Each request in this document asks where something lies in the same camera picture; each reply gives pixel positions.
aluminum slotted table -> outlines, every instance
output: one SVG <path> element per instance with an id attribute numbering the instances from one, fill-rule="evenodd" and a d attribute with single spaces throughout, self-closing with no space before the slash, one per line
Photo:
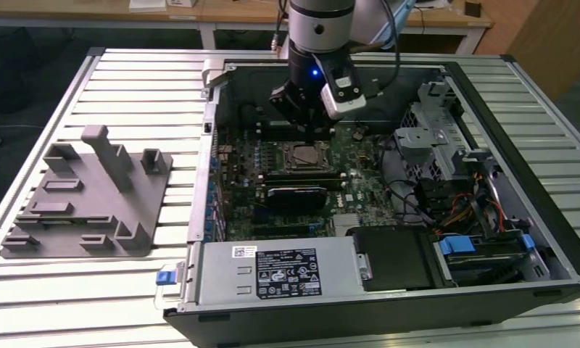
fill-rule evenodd
<path id="1" fill-rule="evenodd" d="M 23 169 L 0 204 L 0 244 L 47 170 L 53 142 L 79 152 L 83 127 L 105 124 L 129 152 L 159 148 L 173 156 L 155 249 L 132 259 L 11 259 L 0 257 L 0 347 L 189 347 L 161 318 L 156 271 L 185 256 L 199 137 L 207 109 L 207 59 L 275 59 L 263 51 L 91 50 Z M 391 60 L 364 54 L 361 60 Z M 522 155 L 580 235 L 580 134 L 515 62 L 500 57 L 406 55 L 406 61 L 455 60 L 480 92 Z M 470 125 L 479 145 L 479 130 Z M 552 304 L 494 326 L 415 331 L 280 344 L 280 347 L 580 347 L 580 299 Z"/>

power supply label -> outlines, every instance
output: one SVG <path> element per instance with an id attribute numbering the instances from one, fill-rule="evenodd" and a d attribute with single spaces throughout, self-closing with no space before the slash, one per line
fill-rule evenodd
<path id="1" fill-rule="evenodd" d="M 316 249 L 256 252 L 255 269 L 260 299 L 321 295 Z"/>

green circuit board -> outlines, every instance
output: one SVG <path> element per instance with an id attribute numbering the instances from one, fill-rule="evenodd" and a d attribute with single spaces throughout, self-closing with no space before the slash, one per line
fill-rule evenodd
<path id="1" fill-rule="evenodd" d="M 395 225 L 396 212 L 391 196 L 381 182 L 375 161 L 381 151 L 383 136 L 369 135 L 359 125 L 337 125 L 331 141 L 316 141 L 315 145 L 325 156 L 325 165 L 343 178 L 336 190 L 327 192 L 327 202 L 321 210 L 304 215 L 272 214 L 263 203 L 268 186 L 259 182 L 261 173 L 288 171 L 287 150 L 296 141 L 260 141 L 255 134 L 244 132 L 225 148 L 223 159 L 223 196 L 227 217 L 227 240 L 293 238 L 292 233 L 267 235 L 259 231 L 271 228 L 301 228 L 307 236 L 335 236 L 332 217 L 336 214 L 355 213 L 360 225 Z"/>

cpu socket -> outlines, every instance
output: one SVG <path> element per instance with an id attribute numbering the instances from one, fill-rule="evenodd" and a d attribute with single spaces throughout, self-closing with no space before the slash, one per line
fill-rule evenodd
<path id="1" fill-rule="evenodd" d="M 284 145 L 284 170 L 288 173 L 331 172 L 332 167 L 327 159 L 327 149 L 328 147 L 323 143 Z"/>

table leg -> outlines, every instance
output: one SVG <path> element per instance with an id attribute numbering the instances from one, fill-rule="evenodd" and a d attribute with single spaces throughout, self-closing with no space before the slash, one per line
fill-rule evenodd
<path id="1" fill-rule="evenodd" d="M 484 36 L 486 28 L 470 28 L 466 34 L 460 46 L 458 46 L 456 54 L 474 54 L 476 46 L 480 43 Z"/>
<path id="2" fill-rule="evenodd" d="M 215 23 L 200 23 L 200 36 L 203 38 L 203 47 L 204 49 L 216 49 L 215 44 Z"/>

